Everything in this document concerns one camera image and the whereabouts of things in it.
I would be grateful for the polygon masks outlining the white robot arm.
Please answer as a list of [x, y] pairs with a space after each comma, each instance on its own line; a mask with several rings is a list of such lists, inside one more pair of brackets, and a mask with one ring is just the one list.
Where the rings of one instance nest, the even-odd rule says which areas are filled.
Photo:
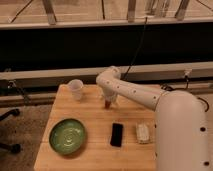
[[213, 171], [206, 113], [196, 96], [123, 81], [115, 66], [100, 73], [96, 83], [106, 101], [121, 95], [155, 112], [156, 171]]

